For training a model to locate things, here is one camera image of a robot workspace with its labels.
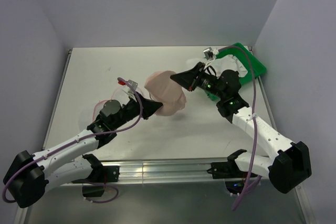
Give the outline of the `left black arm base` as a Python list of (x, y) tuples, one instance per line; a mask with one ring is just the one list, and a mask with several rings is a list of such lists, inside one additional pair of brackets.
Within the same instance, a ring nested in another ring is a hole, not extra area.
[[(112, 183), (118, 182), (120, 167), (119, 166), (102, 166), (100, 169), (92, 171), (93, 175), (83, 179), (81, 183), (88, 184), (82, 186), (82, 195), (86, 201), (95, 204), (103, 204), (117, 199), (119, 190)], [(105, 200), (98, 200), (108, 189), (114, 193), (113, 197)]]

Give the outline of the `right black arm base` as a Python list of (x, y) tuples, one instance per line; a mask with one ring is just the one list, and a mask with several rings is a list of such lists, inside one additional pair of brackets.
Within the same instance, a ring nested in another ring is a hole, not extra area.
[(242, 172), (233, 161), (212, 162), (207, 170), (212, 179), (223, 179), (230, 195), (239, 196), (244, 188), (247, 172)]

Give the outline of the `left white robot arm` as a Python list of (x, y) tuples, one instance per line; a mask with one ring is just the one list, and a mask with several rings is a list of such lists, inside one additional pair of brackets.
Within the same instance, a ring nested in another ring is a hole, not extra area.
[(148, 119), (163, 104), (136, 93), (127, 104), (108, 100), (96, 119), (71, 139), (55, 147), (33, 154), (18, 153), (4, 179), (2, 198), (9, 204), (27, 208), (47, 191), (60, 185), (81, 180), (95, 183), (103, 172), (101, 162), (91, 153), (110, 143), (126, 123)]

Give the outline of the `pink-rimmed mesh laundry bag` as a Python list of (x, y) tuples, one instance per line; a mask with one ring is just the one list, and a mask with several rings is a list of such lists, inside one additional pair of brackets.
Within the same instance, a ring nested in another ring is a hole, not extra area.
[(87, 128), (89, 124), (91, 124), (99, 114), (99, 111), (103, 108), (104, 104), (109, 100), (117, 100), (121, 104), (126, 103), (128, 101), (128, 96), (123, 91), (122, 88), (117, 88), (114, 90), (111, 97), (91, 102), (86, 105), (80, 112), (78, 117), (78, 127), (79, 131), (82, 131)]

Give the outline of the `beige pink bra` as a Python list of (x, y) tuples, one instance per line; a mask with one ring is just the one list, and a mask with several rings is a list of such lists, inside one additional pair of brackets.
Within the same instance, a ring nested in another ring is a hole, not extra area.
[(182, 87), (171, 79), (174, 71), (158, 71), (150, 75), (144, 84), (152, 100), (161, 102), (163, 106), (155, 114), (172, 116), (185, 108), (186, 96)]

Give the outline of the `white bra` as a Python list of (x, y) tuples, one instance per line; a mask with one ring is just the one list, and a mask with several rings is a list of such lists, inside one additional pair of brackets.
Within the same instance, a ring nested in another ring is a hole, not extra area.
[[(186, 68), (193, 68), (198, 62), (202, 62), (207, 64), (207, 60), (205, 58), (193, 58), (186, 61)], [(244, 65), (238, 60), (236, 56), (226, 55), (222, 58), (216, 58), (210, 66), (215, 70), (216, 75), (220, 76), (224, 70), (230, 69), (233, 71), (238, 71), (239, 77), (245, 77), (248, 73), (248, 70), (244, 67)]]

